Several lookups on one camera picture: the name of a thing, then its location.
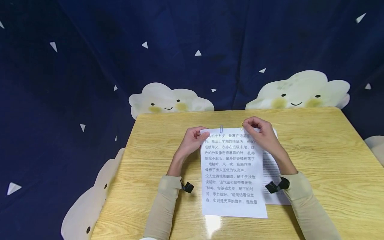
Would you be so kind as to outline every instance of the sleeve cuff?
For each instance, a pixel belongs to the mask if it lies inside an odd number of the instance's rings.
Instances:
[[[284,192],[291,201],[313,194],[311,184],[301,172],[294,175],[280,175],[280,177],[288,179],[290,183],[289,188],[284,189]]]
[[[181,177],[167,176],[161,177],[158,192],[165,194],[168,192],[174,192],[175,189],[181,189]]]

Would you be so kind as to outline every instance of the paper sheet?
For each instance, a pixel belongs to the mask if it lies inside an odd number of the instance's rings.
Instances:
[[[280,183],[280,171],[273,157],[267,151],[263,151],[263,186],[267,185],[271,181],[273,181],[276,185]],[[291,205],[282,190],[271,194],[264,187],[263,194],[266,204]]]
[[[201,146],[203,215],[267,218],[263,150],[240,128],[205,129]]]

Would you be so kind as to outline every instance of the black wrist strap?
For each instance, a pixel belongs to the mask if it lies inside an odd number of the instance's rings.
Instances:
[[[181,183],[181,189],[183,189],[187,193],[191,193],[193,188],[194,188],[194,186],[192,184],[190,184],[189,182],[187,182],[187,184],[185,186],[183,183]]]
[[[270,193],[275,193],[275,192],[280,191],[281,189],[289,188],[289,180],[282,177],[279,185],[276,186],[276,184],[274,182],[270,182],[267,185],[265,185],[265,187],[268,189],[268,191]]]

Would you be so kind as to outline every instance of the table surface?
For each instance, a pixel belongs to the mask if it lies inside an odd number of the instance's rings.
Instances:
[[[293,163],[342,239],[382,239],[384,168],[337,108],[291,108],[140,115],[92,240],[140,239],[157,193],[188,127],[240,127],[258,116],[272,123]],[[171,239],[304,239],[290,206],[267,205],[268,219],[203,216],[199,151],[190,155]]]

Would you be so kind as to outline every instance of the beige sleeve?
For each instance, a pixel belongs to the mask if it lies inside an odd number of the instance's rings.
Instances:
[[[280,175],[289,180],[290,186],[284,189],[292,204],[296,219],[306,240],[341,239],[332,220],[313,195],[311,184],[301,173]]]
[[[168,240],[173,212],[181,189],[181,177],[163,176],[152,209],[149,212],[143,238]]]

